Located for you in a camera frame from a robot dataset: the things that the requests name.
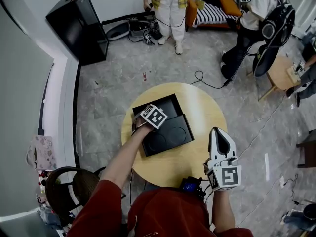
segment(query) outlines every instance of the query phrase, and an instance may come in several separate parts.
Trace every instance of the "black pants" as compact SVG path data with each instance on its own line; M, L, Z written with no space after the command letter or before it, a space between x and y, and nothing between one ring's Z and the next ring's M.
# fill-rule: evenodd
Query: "black pants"
M226 79L230 79L241 65L246 52L255 43L262 41L260 31L249 30L242 25L238 31L237 44L222 57L225 65L222 67L222 74Z

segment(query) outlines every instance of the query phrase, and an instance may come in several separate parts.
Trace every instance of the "concrete floor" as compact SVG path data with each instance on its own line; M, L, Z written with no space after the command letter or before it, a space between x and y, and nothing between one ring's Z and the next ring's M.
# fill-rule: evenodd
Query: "concrete floor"
M176 55L173 41L163 46L131 43L127 38L111 42L104 62L82 67L78 94L76 145L82 168L96 170L108 164L120 147L121 125L125 111L145 90L165 82L191 83L194 72L204 71L204 80L221 86L220 52L236 43L236 34L219 30L190 29L185 33L184 53ZM256 52L261 43L253 46ZM297 64L302 45L290 38L280 55L288 55ZM283 189L285 180L298 174L295 200L316 201L316 177L313 169L297 169L300 150L295 147L309 130L316 128L316 95L302 100L296 108L294 97L284 98L282 91L258 102L258 96L270 88L266 76L247 77L252 58L246 57L235 79L223 89L213 89L199 82L195 86L207 92L221 107L228 132L241 156L242 185L231 190L231 204L236 225L249 228L254 236L289 236L295 228L280 225L284 213L300 210L291 200L293 183ZM265 153L270 163L266 178ZM128 194L128 185L124 192ZM137 174L132 182L132 201L144 187ZM208 200L211 209L212 199ZM129 210L129 197L122 201L123 212Z

